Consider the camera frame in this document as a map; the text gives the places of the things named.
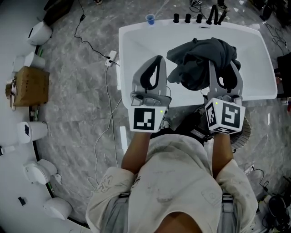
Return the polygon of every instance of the brown box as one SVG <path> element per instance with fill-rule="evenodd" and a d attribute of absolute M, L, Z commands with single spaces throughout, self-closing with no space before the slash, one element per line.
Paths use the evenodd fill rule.
<path fill-rule="evenodd" d="M 33 106 L 49 100 L 50 73 L 24 66 L 16 74 L 14 106 Z"/>

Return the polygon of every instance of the gray marble floor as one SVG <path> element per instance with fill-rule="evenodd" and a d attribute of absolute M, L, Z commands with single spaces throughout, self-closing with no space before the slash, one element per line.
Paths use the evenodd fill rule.
<path fill-rule="evenodd" d="M 174 13 L 191 13 L 188 0 L 104 0 L 99 6 L 91 0 L 80 1 L 86 17 L 77 35 L 106 55 L 111 50 L 118 51 L 120 27 L 145 21 L 145 15 L 156 13 L 166 2 L 156 15 L 157 20 L 171 19 Z M 282 51 L 272 42 L 269 31 L 259 18 L 259 12 L 247 0 L 225 2 L 231 9 L 227 14 L 229 22 L 261 32 L 273 66 L 277 68 L 276 58 L 282 55 Z M 209 8 L 214 3 L 214 0 L 205 0 L 202 5 Z M 202 8 L 203 13 L 209 15 L 210 11 L 206 8 Z M 79 39 L 73 37 L 81 15 L 82 9 L 75 1 L 71 11 L 53 25 L 52 38 L 41 47 L 42 56 L 47 61 L 45 69 L 50 72 L 50 91 L 49 102 L 40 108 L 40 120 L 47 122 L 49 135 L 38 140 L 37 147 L 40 156 L 54 163 L 62 176 L 63 185 L 59 185 L 55 179 L 51 181 L 55 195 L 72 205 L 72 218 L 85 222 L 85 210 L 93 190 L 87 178 L 93 177 L 89 180 L 96 186 L 94 144 L 107 128 L 110 115 L 105 88 L 105 59 L 93 52 L 88 44 L 81 44 Z M 274 15 L 268 22 L 280 28 Z M 290 29 L 281 31 L 287 43 L 291 44 Z M 114 108 L 121 98 L 121 92 L 116 88 L 114 67 L 108 70 L 107 78 Z M 291 117 L 286 106 L 277 100 L 244 102 L 244 105 L 247 107 L 246 116 L 252 127 L 252 135 L 249 142 L 235 153 L 235 159 L 243 169 L 252 164 L 263 169 L 265 180 L 270 182 L 270 192 L 282 190 L 286 185 L 282 176 L 291 176 Z M 173 126 L 177 126 L 195 108 L 170 109 L 168 116 Z M 101 179 L 109 166 L 116 166 L 112 130 L 115 131 L 119 164 L 123 157 L 119 126 L 126 127 L 128 144 L 132 137 L 127 110 L 122 103 L 113 115 L 114 127 L 109 128 L 96 146 L 97 180 Z M 258 197 L 264 194 L 259 185 L 261 177 L 260 171 L 249 175 Z"/>

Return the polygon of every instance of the crumpled towel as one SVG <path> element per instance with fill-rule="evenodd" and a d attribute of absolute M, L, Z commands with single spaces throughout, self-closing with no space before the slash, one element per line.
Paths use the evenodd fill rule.
<path fill-rule="evenodd" d="M 167 59 L 178 65 L 168 76 L 168 81 L 181 82 L 192 91 L 204 89 L 209 86 L 209 60 L 214 63 L 216 76 L 224 78 L 230 75 L 226 69 L 230 61 L 233 61 L 238 70 L 241 68 L 236 58 L 236 48 L 222 40 L 212 37 L 199 41 L 194 38 L 193 41 L 168 51 Z"/>

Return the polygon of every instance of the white wall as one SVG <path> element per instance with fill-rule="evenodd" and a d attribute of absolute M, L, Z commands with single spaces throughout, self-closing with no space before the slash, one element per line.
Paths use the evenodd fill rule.
<path fill-rule="evenodd" d="M 0 145 L 17 144 L 16 123 L 28 120 L 28 108 L 13 112 L 5 96 L 5 83 L 15 56 L 27 55 L 35 47 L 26 43 L 31 28 L 42 19 L 47 0 L 4 0 L 0 5 Z M 0 157 L 0 226 L 7 233 L 79 233 L 69 220 L 48 217 L 42 210 L 50 198 L 45 186 L 30 184 L 22 165 L 35 159 L 32 143 Z M 22 206 L 18 197 L 26 200 Z"/>

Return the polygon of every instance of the human arm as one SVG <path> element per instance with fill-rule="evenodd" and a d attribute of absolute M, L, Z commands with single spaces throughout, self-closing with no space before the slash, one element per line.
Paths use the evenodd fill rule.
<path fill-rule="evenodd" d="M 137 174 L 146 162 L 151 134 L 136 132 L 123 157 L 121 168 Z"/>
<path fill-rule="evenodd" d="M 223 133 L 216 134 L 214 136 L 212 153 L 212 172 L 214 179 L 232 159 L 233 154 L 229 135 Z"/>
<path fill-rule="evenodd" d="M 212 170 L 220 187 L 241 206 L 241 232 L 246 231 L 255 217 L 258 202 L 248 178 L 233 159 L 229 135 L 214 136 Z"/>

